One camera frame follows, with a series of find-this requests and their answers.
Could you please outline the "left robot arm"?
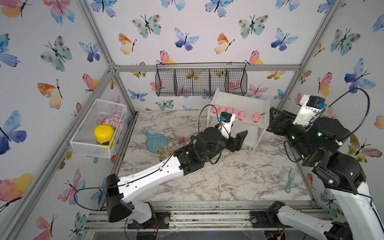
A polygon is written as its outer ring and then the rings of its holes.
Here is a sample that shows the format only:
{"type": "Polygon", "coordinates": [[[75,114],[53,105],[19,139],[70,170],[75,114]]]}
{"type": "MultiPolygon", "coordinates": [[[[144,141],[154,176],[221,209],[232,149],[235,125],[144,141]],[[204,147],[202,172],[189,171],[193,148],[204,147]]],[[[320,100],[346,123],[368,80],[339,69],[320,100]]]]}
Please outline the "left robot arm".
{"type": "Polygon", "coordinates": [[[223,150],[239,151],[247,135],[248,131],[243,131],[235,137],[226,138],[219,129],[209,127],[191,136],[189,144],[175,150],[157,165],[129,176],[109,175],[106,178],[108,221],[115,223],[128,218],[141,225],[153,222],[156,216],[152,204],[140,201],[139,195],[202,169],[206,162],[218,157],[223,150]]]}

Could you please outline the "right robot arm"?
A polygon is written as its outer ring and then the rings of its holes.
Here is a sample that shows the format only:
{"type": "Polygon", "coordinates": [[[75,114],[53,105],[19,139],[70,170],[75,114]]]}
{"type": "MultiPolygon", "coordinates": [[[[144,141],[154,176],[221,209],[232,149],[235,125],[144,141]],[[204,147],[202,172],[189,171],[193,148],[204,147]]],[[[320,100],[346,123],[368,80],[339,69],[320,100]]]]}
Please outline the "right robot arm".
{"type": "Polygon", "coordinates": [[[360,163],[339,152],[344,138],[350,134],[336,119],[320,117],[309,129],[295,124],[296,115],[270,108],[269,129],[284,136],[305,164],[341,208],[346,221],[325,221],[298,212],[275,201],[267,215],[283,226],[293,227],[317,240],[382,240],[384,224],[370,196],[365,173],[360,163]]]}

